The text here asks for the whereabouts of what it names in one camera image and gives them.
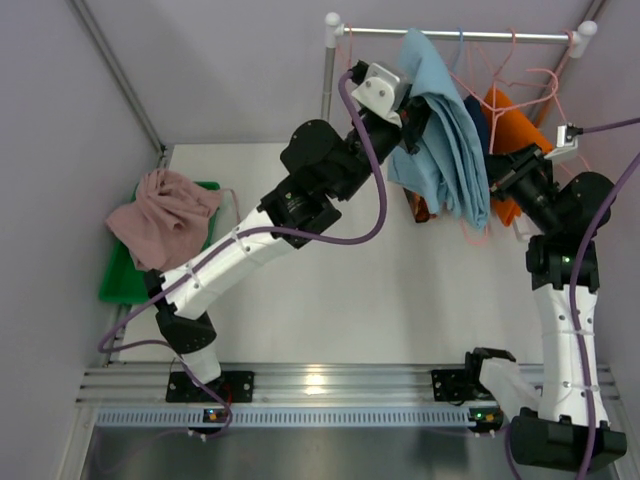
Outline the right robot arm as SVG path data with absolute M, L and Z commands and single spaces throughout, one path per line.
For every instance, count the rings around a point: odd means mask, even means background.
M 489 348 L 467 354 L 467 375 L 507 417 L 513 462 L 583 479 L 627 452 L 602 401 L 594 327 L 600 279 L 593 238 L 609 221 L 619 187 L 590 171 L 558 186 L 535 144 L 488 155 L 485 165 L 491 195 L 514 200 L 540 231 L 525 263 L 541 320 L 544 379 L 535 389 L 512 354 Z

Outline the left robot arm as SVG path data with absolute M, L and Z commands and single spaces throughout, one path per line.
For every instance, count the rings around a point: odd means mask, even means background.
M 191 372 L 212 386 L 222 375 L 209 306 L 268 262 L 323 234 L 341 217 L 336 202 L 350 200 L 398 146 L 415 153 L 431 109 L 405 99 L 393 125 L 368 108 L 357 115 L 365 131 L 341 137 L 325 120 L 296 129 L 280 160 L 288 174 L 226 236 L 184 264 L 151 270 L 144 281 L 164 340 Z

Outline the light blue trousers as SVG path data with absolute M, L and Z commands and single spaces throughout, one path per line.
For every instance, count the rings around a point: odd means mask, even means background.
M 477 229 L 490 214 L 484 154 L 475 124 L 438 50 L 423 33 L 404 36 L 397 66 L 412 80 L 410 97 L 430 108 L 418 152 L 396 148 L 387 179 L 423 197 L 430 212 L 443 209 Z

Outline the pink hanger of blue trousers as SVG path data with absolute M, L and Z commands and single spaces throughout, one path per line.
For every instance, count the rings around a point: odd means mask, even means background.
M 524 104 L 514 104 L 511 99 L 500 89 L 493 86 L 487 90 L 484 98 L 464 84 L 463 90 L 469 93 L 467 100 L 471 101 L 475 110 L 478 110 L 476 120 L 472 120 L 476 126 L 478 138 L 481 141 L 483 155 L 491 153 L 509 153 L 527 146 L 529 143 L 537 144 L 546 154 L 555 146 L 542 134 L 542 132 L 524 115 L 521 109 Z M 521 217 L 523 211 L 512 199 L 491 200 L 491 212 L 497 215 L 504 227 L 510 227 L 514 220 Z M 467 223 L 460 220 L 463 236 L 467 243 L 481 246 L 489 240 L 489 224 L 482 230 L 481 236 L 472 236 L 467 230 Z

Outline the pink trousers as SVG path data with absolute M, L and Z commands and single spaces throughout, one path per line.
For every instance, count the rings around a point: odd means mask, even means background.
M 106 226 L 128 249 L 138 271 L 166 272 L 198 255 L 209 235 L 210 220 L 231 188 L 208 190 L 168 169 L 140 179 L 134 200 L 116 208 Z

